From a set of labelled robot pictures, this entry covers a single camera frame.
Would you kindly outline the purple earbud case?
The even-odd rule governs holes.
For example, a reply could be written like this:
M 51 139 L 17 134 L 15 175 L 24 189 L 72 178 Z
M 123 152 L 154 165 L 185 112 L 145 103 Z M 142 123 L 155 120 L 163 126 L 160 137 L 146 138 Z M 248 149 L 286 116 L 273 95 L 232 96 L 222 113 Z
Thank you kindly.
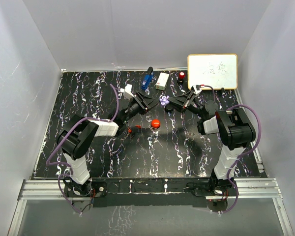
M 165 107 L 170 103 L 168 99 L 169 99 L 169 96 L 165 96 L 165 95 L 163 95 L 159 98 L 159 102 L 162 107 Z

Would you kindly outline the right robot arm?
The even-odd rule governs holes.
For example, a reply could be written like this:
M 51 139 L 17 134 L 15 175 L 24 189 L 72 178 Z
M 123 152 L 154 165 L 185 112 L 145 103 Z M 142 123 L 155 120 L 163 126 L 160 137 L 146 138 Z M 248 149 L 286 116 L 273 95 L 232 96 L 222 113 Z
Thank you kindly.
M 214 195 L 221 195 L 234 184 L 235 163 L 245 149 L 256 138 L 256 131 L 245 111 L 240 107 L 219 110 L 214 100 L 200 105 L 195 101 L 199 93 L 193 90 L 174 97 L 168 97 L 168 104 L 184 113 L 190 111 L 200 117 L 197 130 L 202 135 L 218 134 L 222 142 L 219 160 L 202 189 Z

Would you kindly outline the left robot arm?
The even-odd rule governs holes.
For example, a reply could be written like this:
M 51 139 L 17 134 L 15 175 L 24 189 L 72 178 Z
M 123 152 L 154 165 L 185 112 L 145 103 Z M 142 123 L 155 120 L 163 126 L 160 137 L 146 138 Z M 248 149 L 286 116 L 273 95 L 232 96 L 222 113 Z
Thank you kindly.
M 116 108 L 107 119 L 83 118 L 73 115 L 57 137 L 69 165 L 69 176 L 65 185 L 81 196 L 87 196 L 92 189 L 87 168 L 86 153 L 95 137 L 115 137 L 126 129 L 127 122 L 137 114 L 144 115 L 158 104 L 158 100 L 140 92 L 131 94 L 128 106 Z

